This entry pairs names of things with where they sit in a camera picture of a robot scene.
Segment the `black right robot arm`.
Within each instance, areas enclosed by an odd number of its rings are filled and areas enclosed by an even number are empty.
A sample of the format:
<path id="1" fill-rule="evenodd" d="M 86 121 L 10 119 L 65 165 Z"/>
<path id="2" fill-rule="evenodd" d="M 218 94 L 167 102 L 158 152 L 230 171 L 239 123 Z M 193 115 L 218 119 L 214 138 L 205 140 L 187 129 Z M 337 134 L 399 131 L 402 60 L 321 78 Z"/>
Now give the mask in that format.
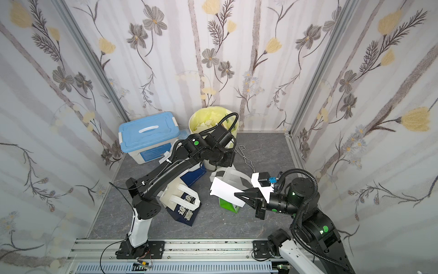
<path id="1" fill-rule="evenodd" d="M 251 206 L 258 219 L 267 211 L 292 217 L 289 232 L 278 229 L 268 236 L 271 256 L 283 258 L 300 274 L 354 273 L 334 222 L 318 208 L 318 183 L 310 172 L 294 168 L 279 178 L 267 172 L 253 178 L 253 188 L 235 197 Z"/>

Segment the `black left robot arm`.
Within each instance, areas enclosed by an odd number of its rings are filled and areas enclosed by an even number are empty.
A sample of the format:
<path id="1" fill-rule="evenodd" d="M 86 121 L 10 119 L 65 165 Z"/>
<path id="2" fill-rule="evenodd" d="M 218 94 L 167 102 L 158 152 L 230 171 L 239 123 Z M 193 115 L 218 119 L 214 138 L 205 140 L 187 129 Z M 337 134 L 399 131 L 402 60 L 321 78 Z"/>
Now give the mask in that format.
<path id="1" fill-rule="evenodd" d="M 156 197 L 171 181 L 203 161 L 215 167 L 232 166 L 235 152 L 226 146 L 235 140 L 232 130 L 237 122 L 238 114 L 230 113 L 211 129 L 178 140 L 170 157 L 159 167 L 142 178 L 126 181 L 133 209 L 132 228 L 125 240 L 130 249 L 147 243 L 148 226 L 161 210 Z"/>

